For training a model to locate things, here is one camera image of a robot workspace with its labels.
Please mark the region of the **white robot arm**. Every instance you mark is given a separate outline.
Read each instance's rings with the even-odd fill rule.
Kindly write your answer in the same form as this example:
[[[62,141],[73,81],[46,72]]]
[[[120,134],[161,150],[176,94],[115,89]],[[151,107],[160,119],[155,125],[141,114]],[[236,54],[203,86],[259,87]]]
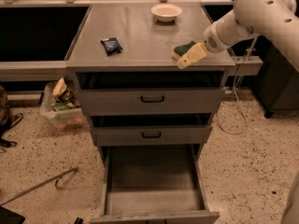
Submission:
[[[203,40],[178,59],[183,69],[236,43],[266,37],[299,70],[299,17],[296,0],[234,0],[233,9],[205,29]]]

